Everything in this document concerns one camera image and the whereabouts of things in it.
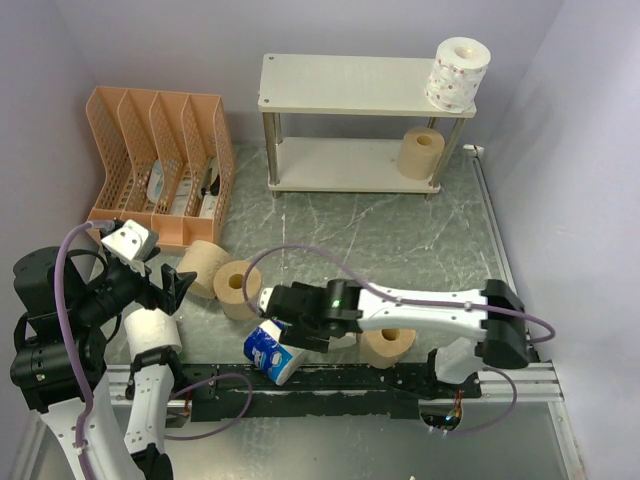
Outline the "brown roll sideways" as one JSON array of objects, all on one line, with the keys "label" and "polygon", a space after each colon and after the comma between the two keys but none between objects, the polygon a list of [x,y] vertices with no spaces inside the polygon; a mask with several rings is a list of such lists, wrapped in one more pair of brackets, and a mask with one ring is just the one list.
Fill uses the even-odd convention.
[{"label": "brown roll sideways", "polygon": [[195,240],[185,251],[176,267],[178,273],[195,272],[196,279],[189,292],[201,298],[215,298],[214,277],[218,270],[232,261],[231,255],[217,244]]}]

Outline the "white dotted roll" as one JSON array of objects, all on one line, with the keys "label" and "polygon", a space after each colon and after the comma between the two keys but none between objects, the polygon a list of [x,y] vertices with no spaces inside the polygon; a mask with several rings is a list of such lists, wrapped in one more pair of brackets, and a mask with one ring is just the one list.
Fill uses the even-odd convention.
[{"label": "white dotted roll", "polygon": [[329,350],[339,350],[349,348],[357,343],[357,335],[355,333],[346,333],[342,337],[331,337],[329,339]]},{"label": "white dotted roll", "polygon": [[444,40],[436,50],[425,95],[435,108],[463,113],[474,104],[491,61],[490,50],[468,37]]}]

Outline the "blue paper roll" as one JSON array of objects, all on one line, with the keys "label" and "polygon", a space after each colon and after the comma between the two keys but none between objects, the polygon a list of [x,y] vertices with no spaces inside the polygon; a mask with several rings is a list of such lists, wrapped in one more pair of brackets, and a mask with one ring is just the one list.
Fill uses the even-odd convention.
[{"label": "blue paper roll", "polygon": [[303,364],[307,351],[280,342],[279,322],[265,320],[244,341],[245,357],[277,386],[284,385]]}]

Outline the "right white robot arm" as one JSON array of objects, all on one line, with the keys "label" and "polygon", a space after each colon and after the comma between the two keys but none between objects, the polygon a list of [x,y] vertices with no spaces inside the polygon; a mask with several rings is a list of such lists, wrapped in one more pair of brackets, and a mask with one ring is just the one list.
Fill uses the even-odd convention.
[{"label": "right white robot arm", "polygon": [[443,398],[484,367],[517,370],[529,364],[525,308],[502,280],[481,289],[427,292],[391,289],[354,280],[324,287],[294,282],[265,289],[258,300],[264,318],[282,323],[281,343],[325,353],[331,338],[383,329],[435,330],[454,335],[433,350],[424,374],[426,390]]}]

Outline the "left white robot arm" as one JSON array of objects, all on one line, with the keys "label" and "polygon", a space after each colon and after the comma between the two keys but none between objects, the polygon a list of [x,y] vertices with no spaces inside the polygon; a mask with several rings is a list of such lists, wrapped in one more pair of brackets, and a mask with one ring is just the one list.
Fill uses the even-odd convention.
[{"label": "left white robot arm", "polygon": [[26,311],[14,331],[16,356],[10,368],[14,385],[29,409],[55,434],[78,479],[171,479],[173,468],[164,446],[167,403],[181,395],[187,375],[170,337],[154,338],[133,356],[126,393],[132,401],[129,423],[120,430],[110,400],[104,353],[108,344],[101,327],[119,320],[123,310],[141,301],[147,313],[173,314],[196,275],[161,268],[162,284],[154,285],[113,255],[100,256],[102,273],[86,283],[77,271],[76,249],[68,253],[63,287],[69,334],[93,402],[76,379],[59,324],[54,297],[58,249],[27,254],[13,267],[14,289]]}]

